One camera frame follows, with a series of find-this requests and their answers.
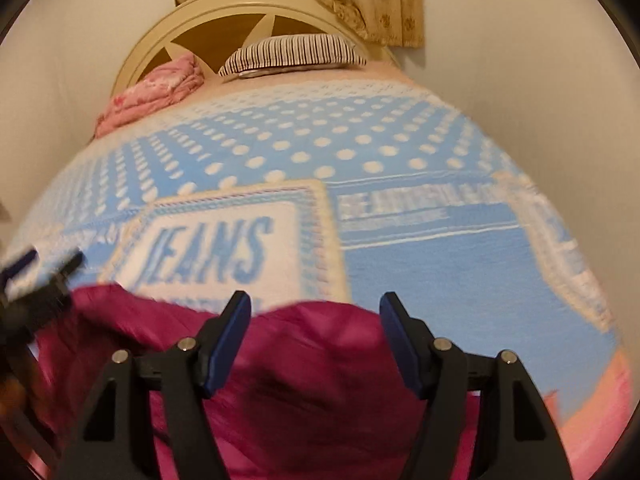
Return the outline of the cream wooden headboard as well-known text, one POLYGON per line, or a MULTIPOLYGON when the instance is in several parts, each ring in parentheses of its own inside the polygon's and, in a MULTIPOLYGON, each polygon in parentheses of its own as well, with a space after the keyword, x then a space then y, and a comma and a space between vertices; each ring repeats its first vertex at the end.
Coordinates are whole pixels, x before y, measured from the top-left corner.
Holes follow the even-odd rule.
POLYGON ((316 0, 189 0, 161 18, 134 45, 111 94, 133 86, 155 67, 186 52, 210 76, 247 44, 295 34, 340 34, 371 60, 397 62, 390 50, 362 40, 316 0))

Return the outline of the striped grey pillow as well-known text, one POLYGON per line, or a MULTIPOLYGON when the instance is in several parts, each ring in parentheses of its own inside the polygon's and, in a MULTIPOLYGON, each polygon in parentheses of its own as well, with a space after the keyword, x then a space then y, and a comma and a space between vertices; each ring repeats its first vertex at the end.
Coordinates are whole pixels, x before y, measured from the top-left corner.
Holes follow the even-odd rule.
POLYGON ((232 53, 221 68, 221 77, 254 75, 267 72, 290 72, 366 66, 368 59, 347 38, 332 34, 298 34, 273 36, 259 40, 232 53))

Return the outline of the folded pink blanket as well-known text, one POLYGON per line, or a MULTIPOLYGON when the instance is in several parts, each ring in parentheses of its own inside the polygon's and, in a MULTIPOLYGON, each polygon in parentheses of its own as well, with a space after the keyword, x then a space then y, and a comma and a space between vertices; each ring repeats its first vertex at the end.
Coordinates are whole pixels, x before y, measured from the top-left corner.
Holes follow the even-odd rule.
POLYGON ((191 52, 157 66, 142 80, 110 99, 96 120, 93 137, 103 138, 120 127, 175 105, 204 82, 201 66, 191 52))

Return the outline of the blue pink printed bedspread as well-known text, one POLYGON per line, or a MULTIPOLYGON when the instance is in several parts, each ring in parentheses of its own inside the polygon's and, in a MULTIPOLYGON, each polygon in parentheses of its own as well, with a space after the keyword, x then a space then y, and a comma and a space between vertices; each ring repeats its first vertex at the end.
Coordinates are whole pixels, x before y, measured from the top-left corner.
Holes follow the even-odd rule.
POLYGON ((573 474, 594 474, 632 412, 599 284, 548 198, 460 110, 390 66, 206 84, 91 142, 9 244, 42 278, 216 312, 296 300, 373 310, 392 290, 468 351, 511 348, 573 474))

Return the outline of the magenta quilted down jacket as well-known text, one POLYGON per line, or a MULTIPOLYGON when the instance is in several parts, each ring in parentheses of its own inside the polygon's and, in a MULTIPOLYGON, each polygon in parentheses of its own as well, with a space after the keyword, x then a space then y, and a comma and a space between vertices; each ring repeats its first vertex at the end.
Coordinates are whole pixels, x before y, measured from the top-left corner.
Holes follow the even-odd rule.
MULTIPOLYGON (((207 320, 117 285, 78 288, 73 302, 37 337, 46 419, 61 438, 115 351, 166 350, 207 320)), ((204 408, 235 479, 396 479, 424 412, 378 316, 322 301, 256 315, 204 408)))

